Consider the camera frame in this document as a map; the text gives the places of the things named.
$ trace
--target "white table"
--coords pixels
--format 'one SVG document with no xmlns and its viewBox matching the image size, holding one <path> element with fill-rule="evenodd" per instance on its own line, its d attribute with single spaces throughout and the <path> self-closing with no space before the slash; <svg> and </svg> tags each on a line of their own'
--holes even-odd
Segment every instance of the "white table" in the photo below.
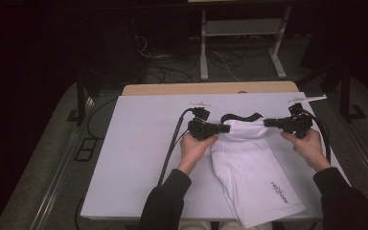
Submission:
<svg viewBox="0 0 368 230">
<path fill-rule="evenodd" d="M 138 219 L 151 189 L 156 185 L 164 159 L 172 139 L 173 131 L 181 113 L 189 103 L 211 104 L 208 122 L 218 123 L 226 113 L 249 116 L 260 112 L 266 118 L 283 118 L 289 116 L 288 100 L 304 97 L 304 93 L 295 92 L 295 84 L 289 81 L 274 82 L 284 85 L 284 93 L 233 93 L 214 94 L 236 89 L 240 83 L 205 83 L 204 90 L 209 88 L 210 94 L 180 94 L 185 88 L 191 89 L 195 84 L 166 85 L 167 90 L 153 91 L 147 96 L 122 96 L 118 99 L 115 111 L 106 134 L 101 155 L 94 171 L 81 215 L 90 219 Z M 270 91 L 270 82 L 243 82 L 242 90 L 247 88 L 257 91 Z M 141 92 L 148 86 L 133 85 L 126 88 L 124 95 Z M 303 104 L 312 112 L 308 103 Z M 185 117 L 180 130 L 184 131 L 192 115 Z M 312 181 L 314 171 L 292 150 L 289 142 L 280 137 L 278 128 L 272 128 L 266 135 L 277 160 L 285 171 L 295 192 L 308 208 L 304 213 L 293 215 L 282 220 L 321 219 L 320 194 Z M 167 168 L 168 176 L 180 159 L 179 147 L 172 153 Z M 183 219 L 225 220 L 234 219 L 226 202 L 222 185 L 216 178 L 211 161 L 211 153 L 207 150 L 191 174 L 193 181 L 185 196 Z M 334 155 L 333 166 L 340 169 Z"/>
</svg>

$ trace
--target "dark background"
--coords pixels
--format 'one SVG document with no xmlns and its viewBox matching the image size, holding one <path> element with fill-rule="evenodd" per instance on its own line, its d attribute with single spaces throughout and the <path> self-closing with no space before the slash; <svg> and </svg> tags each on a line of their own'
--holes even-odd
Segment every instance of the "dark background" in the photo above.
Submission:
<svg viewBox="0 0 368 230">
<path fill-rule="evenodd" d="M 302 65 L 317 69 L 344 54 L 354 77 L 368 86 L 368 1 L 318 2 L 295 6 L 288 22 L 288 36 L 313 34 Z M 79 1 L 78 7 L 126 4 L 132 3 Z M 145 36 L 151 49 L 185 53 L 174 49 L 185 46 L 174 44 L 200 31 L 199 11 L 92 14 L 63 6 L 76 3 L 0 1 L 0 214 L 59 99 L 78 76 L 92 96 L 102 88 L 140 83 L 146 61 L 136 52 L 134 33 Z M 259 13 L 278 11 L 265 7 Z M 259 16 L 246 10 L 211 13 L 234 15 Z"/>
</svg>

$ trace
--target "white cloth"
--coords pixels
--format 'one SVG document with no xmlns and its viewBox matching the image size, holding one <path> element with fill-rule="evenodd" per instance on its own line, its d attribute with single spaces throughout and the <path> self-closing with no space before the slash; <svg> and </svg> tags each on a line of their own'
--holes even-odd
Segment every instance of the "white cloth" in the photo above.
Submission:
<svg viewBox="0 0 368 230">
<path fill-rule="evenodd" d="M 265 139 L 264 119 L 228 120 L 211 148 L 214 171 L 228 204 L 243 228 L 250 228 L 304 211 Z"/>
</svg>

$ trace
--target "person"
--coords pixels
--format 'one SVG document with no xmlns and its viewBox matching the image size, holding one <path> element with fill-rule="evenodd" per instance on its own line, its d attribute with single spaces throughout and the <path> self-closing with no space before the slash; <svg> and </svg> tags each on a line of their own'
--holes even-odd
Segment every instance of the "person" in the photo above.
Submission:
<svg viewBox="0 0 368 230">
<path fill-rule="evenodd" d="M 303 139 L 287 132 L 281 132 L 281 136 L 290 141 L 293 149 L 316 171 L 313 180 L 322 195 L 323 229 L 368 229 L 368 199 L 361 191 L 352 188 L 325 158 L 319 132 L 311 128 Z M 163 185 L 150 192 L 139 229 L 178 229 L 184 195 L 191 185 L 189 175 L 206 149 L 217 139 L 217 136 L 212 136 L 198 141 L 190 133 L 183 135 L 181 160 Z"/>
</svg>

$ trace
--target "black long-sleeve shirt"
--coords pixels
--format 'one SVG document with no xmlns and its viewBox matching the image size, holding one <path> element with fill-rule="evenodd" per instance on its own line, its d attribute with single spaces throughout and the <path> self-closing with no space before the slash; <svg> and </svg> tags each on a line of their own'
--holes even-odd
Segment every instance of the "black long-sleeve shirt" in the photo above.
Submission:
<svg viewBox="0 0 368 230">
<path fill-rule="evenodd" d="M 368 199 L 361 191 L 349 186 L 337 168 L 318 172 L 313 180 L 322 195 L 324 230 L 368 229 Z M 149 194 L 139 229 L 177 229 L 184 195 L 190 185 L 188 175 L 172 170 L 166 182 Z"/>
</svg>

